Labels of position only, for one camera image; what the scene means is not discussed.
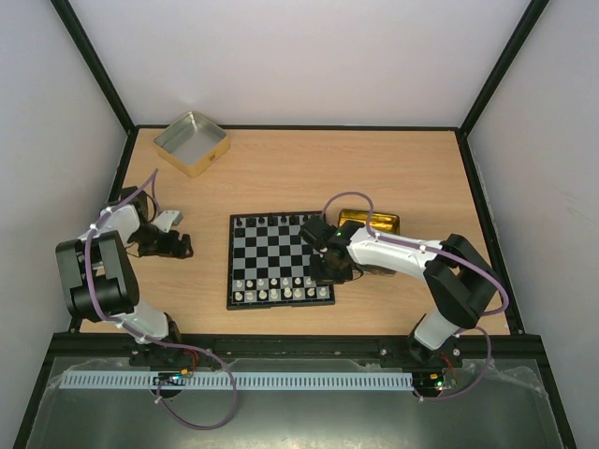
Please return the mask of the black magnetic chess board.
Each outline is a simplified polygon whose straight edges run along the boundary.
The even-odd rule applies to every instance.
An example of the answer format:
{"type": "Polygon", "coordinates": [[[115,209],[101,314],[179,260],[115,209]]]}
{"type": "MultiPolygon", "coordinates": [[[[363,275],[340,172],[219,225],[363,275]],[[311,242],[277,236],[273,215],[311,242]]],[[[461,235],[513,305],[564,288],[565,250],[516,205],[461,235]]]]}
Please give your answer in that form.
{"type": "Polygon", "coordinates": [[[334,289],[309,275],[313,249],[300,227],[317,211],[234,214],[229,218],[226,308],[230,311],[335,303],[334,289]],[[293,291],[284,298],[284,289],[293,291]],[[266,290],[267,300],[258,292],[266,290]]]}

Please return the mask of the gold tin lid tray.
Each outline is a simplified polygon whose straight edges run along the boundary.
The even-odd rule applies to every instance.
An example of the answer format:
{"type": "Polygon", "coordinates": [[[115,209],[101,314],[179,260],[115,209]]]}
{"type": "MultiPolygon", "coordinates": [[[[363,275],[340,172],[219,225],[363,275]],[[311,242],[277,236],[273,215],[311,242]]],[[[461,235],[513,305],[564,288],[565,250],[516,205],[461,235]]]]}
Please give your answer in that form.
{"type": "MultiPolygon", "coordinates": [[[[341,209],[338,216],[338,226],[341,227],[347,221],[359,222],[365,224],[368,212],[366,210],[341,209]]],[[[373,230],[383,231],[393,235],[399,235],[401,232],[401,219],[396,214],[374,212],[370,220],[373,230]]],[[[375,266],[357,265],[356,270],[361,274],[370,274],[378,276],[392,277],[395,272],[387,268],[376,268],[375,266]]]]}

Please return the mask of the gold square tin box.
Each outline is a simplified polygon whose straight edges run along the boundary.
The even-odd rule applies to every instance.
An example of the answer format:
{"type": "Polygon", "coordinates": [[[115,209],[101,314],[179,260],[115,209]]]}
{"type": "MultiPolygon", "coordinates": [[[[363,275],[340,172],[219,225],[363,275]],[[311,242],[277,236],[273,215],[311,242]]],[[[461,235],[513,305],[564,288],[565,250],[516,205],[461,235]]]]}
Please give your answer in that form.
{"type": "Polygon", "coordinates": [[[230,148],[227,131],[197,111],[188,111],[160,133],[157,154],[189,178],[206,171],[230,148]]]}

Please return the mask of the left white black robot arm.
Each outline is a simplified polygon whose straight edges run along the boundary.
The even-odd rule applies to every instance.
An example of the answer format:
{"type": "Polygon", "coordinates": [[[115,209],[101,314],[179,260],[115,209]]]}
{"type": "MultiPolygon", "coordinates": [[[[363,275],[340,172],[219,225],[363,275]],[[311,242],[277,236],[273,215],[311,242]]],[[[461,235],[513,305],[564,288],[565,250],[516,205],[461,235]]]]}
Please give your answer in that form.
{"type": "Polygon", "coordinates": [[[133,339],[133,360],[175,366],[198,361],[196,352],[179,347],[181,332],[175,321],[141,298],[139,282],[127,247],[136,257],[186,259],[194,255],[191,237],[175,227],[179,210],[161,210],[157,200],[137,187],[112,201],[98,221],[75,239],[59,243],[55,257],[66,308],[80,321],[111,324],[133,339]]]}

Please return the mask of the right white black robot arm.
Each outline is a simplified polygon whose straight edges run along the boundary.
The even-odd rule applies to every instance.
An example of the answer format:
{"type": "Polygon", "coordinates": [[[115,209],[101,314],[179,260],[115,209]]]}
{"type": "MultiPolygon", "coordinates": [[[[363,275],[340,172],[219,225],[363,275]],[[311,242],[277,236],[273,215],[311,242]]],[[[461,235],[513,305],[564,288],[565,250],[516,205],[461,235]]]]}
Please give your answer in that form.
{"type": "Polygon", "coordinates": [[[315,215],[301,225],[299,237],[315,251],[309,272],[317,282],[343,284],[358,272],[402,273],[428,286],[434,307],[407,338],[409,357],[421,367],[439,362],[447,341],[459,331],[475,328],[500,292],[490,265],[460,235],[409,239],[356,221],[335,227],[315,215]]]}

